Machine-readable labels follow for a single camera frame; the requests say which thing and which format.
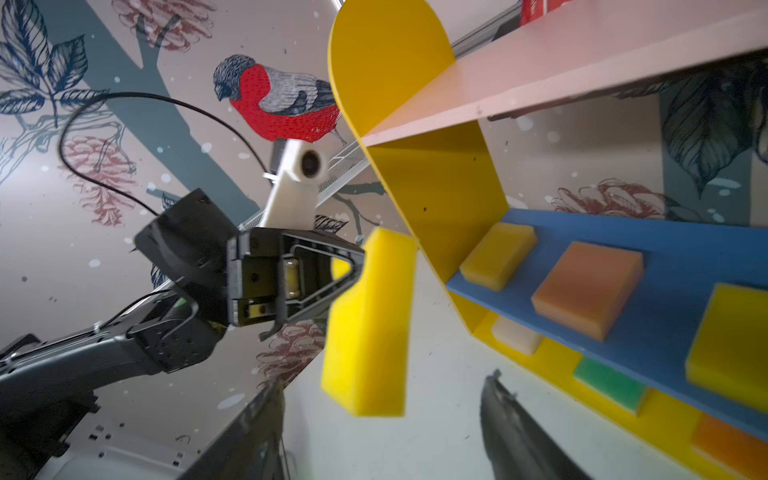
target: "bird beak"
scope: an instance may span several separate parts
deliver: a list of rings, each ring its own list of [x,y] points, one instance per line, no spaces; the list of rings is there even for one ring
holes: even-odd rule
[[[223,92],[224,86],[222,84],[216,84],[216,86],[214,87],[214,90],[216,91],[216,98],[218,98],[219,101],[221,101],[224,98],[224,92]]]

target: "yellow sponge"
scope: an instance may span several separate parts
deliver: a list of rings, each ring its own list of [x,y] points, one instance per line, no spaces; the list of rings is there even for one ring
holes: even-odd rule
[[[768,291],[718,283],[685,363],[689,382],[768,413]]]
[[[362,276],[331,306],[320,385],[351,415],[402,416],[416,241],[376,228],[363,248]]]
[[[468,282],[501,292],[537,243],[536,232],[530,225],[497,223],[459,269]]]

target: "bird head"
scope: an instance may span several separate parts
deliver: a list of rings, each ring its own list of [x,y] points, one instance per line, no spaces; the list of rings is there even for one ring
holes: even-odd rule
[[[219,101],[240,100],[240,76],[255,64],[256,61],[246,55],[232,55],[219,63],[214,71],[214,90]]]

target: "pink shelf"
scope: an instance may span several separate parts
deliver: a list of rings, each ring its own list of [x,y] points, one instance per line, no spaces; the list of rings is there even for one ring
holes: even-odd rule
[[[362,142],[565,103],[759,51],[768,48],[766,25],[766,0],[573,0],[459,59]]]

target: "green sponge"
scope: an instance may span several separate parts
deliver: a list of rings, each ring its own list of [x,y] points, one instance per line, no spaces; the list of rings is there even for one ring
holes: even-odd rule
[[[574,377],[637,415],[648,387],[611,367],[584,357]]]

